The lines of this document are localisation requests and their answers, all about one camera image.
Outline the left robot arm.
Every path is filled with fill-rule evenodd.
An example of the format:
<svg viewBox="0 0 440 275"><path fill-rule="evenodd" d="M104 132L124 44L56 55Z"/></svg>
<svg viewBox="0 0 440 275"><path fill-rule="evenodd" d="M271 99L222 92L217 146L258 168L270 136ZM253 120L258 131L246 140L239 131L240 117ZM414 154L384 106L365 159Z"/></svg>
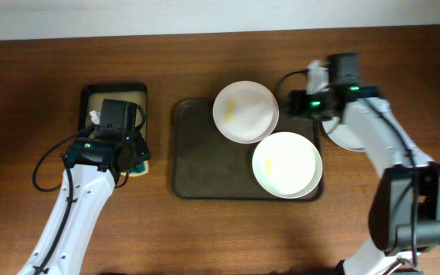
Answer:
<svg viewBox="0 0 440 275"><path fill-rule="evenodd" d="M22 274L78 274L105 203L151 158L141 133L147 121L141 105L104 99L90 115L90 125L65 139L59 195Z"/></svg>

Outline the white top plate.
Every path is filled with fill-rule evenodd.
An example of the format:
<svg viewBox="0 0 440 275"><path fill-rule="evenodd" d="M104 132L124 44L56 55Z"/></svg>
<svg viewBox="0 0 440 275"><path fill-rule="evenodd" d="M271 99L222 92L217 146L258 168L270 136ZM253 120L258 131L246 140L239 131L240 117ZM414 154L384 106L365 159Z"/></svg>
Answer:
<svg viewBox="0 0 440 275"><path fill-rule="evenodd" d="M253 144L273 132L280 111L268 88L257 82L238 81L216 96L212 116L215 126L227 139Z"/></svg>

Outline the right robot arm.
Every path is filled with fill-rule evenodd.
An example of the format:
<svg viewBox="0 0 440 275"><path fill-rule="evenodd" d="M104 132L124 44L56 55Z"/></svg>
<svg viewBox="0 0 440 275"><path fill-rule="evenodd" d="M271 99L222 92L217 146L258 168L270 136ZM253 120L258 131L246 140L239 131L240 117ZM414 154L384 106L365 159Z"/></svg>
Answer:
<svg viewBox="0 0 440 275"><path fill-rule="evenodd" d="M393 115L376 86L361 80L356 53L312 61L300 73L287 113L309 121L338 119L361 143L380 179L370 207L370 236L336 274L416 274L419 255L440 245L440 163L424 153Z"/></svg>

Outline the pale blue plate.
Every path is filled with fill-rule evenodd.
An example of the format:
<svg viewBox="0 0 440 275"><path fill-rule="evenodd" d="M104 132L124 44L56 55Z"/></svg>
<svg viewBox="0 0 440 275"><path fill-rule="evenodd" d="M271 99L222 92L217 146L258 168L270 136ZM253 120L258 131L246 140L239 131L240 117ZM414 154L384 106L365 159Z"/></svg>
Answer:
<svg viewBox="0 0 440 275"><path fill-rule="evenodd" d="M355 152L365 152L365 148L355 135L338 117L322 122L322 128L328 138L339 147Z"/></svg>

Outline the green yellow sponge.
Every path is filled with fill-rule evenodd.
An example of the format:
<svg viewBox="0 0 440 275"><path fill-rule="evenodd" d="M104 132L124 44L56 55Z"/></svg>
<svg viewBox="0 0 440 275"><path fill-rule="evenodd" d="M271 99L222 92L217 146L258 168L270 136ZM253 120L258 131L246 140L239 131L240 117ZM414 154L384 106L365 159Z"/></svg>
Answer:
<svg viewBox="0 0 440 275"><path fill-rule="evenodd" d="M121 172L121 175L122 176L128 175L129 177L138 177L138 176L143 176L148 172L149 172L149 163L147 160L145 160L143 163L139 163L138 165L134 166L128 172Z"/></svg>

